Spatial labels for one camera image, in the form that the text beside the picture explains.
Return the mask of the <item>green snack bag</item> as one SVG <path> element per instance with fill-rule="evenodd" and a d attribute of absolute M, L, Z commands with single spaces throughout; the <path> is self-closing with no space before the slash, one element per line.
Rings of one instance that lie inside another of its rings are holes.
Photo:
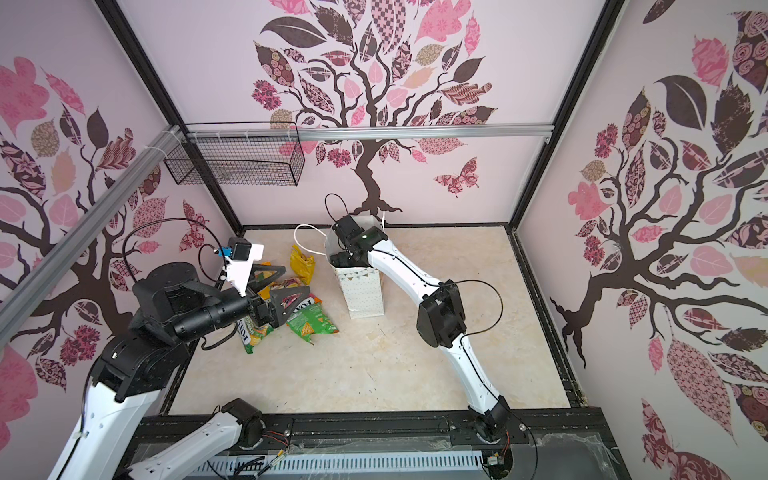
<path fill-rule="evenodd" d="M 339 332 L 326 315 L 321 304 L 309 305 L 296 312 L 287 325 L 299 338 L 311 344 L 315 335 L 333 335 Z"/>

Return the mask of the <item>yellow snack bag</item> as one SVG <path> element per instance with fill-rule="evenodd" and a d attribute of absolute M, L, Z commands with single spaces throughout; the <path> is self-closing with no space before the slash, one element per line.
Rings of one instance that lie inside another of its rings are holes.
<path fill-rule="evenodd" d="M 316 268 L 315 258 L 305 254 L 297 244 L 292 246 L 290 267 L 304 285 L 311 284 Z"/>

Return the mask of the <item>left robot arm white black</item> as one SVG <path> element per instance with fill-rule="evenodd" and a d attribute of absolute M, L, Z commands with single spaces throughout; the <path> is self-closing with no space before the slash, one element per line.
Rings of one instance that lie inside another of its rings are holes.
<path fill-rule="evenodd" d="M 128 330 L 95 359 L 79 421 L 50 478 L 182 479 L 232 447 L 252 450 L 267 440 L 285 445 L 283 434 L 268 431 L 260 410 L 237 398 L 151 459 L 121 464 L 145 413 L 190 359 L 192 342 L 245 318 L 270 326 L 286 320 L 287 312 L 259 294 L 285 272 L 248 266 L 243 293 L 201 283 L 187 262 L 164 264 L 138 281 L 133 293 L 140 307 Z"/>

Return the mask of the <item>green yellow candy bag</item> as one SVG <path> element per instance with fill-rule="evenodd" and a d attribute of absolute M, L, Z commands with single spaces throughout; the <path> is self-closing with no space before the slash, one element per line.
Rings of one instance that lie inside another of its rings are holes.
<path fill-rule="evenodd" d="M 257 326 L 250 317 L 239 319 L 236 328 L 237 334 L 247 354 L 252 354 L 255 347 L 273 331 L 271 325 L 265 324 Z"/>

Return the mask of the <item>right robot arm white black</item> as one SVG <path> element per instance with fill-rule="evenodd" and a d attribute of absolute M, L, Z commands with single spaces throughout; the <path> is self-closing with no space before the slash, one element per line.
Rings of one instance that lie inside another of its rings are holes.
<path fill-rule="evenodd" d="M 487 443 L 504 438 L 511 408 L 474 353 L 459 284 L 418 267 L 376 224 L 364 227 L 359 219 L 345 215 L 334 221 L 332 232 L 340 250 L 331 255 L 331 265 L 373 268 L 403 290 L 418 306 L 416 330 L 421 339 L 451 361 L 468 409 L 475 414 L 478 437 Z"/>

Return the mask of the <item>orange pink snack bag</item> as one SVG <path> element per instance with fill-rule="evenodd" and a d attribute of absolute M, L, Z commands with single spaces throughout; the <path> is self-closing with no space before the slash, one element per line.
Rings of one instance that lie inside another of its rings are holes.
<path fill-rule="evenodd" d="M 322 300 L 310 291 L 308 285 L 295 277 L 271 284 L 270 298 L 275 305 L 280 305 L 285 310 L 302 309 L 322 303 Z"/>

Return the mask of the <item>white patterned paper bag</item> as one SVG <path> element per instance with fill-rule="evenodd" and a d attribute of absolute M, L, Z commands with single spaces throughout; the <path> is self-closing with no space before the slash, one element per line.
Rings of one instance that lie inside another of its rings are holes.
<path fill-rule="evenodd" d="M 298 239 L 300 229 L 311 229 L 323 236 L 322 251 L 307 248 Z M 343 252 L 341 237 L 333 230 L 323 231 L 318 227 L 302 223 L 293 231 L 294 244 L 303 252 L 320 255 L 331 266 L 343 293 L 349 316 L 354 319 L 365 319 L 384 315 L 382 279 L 380 272 L 372 267 L 338 266 L 331 261 L 333 255 Z"/>

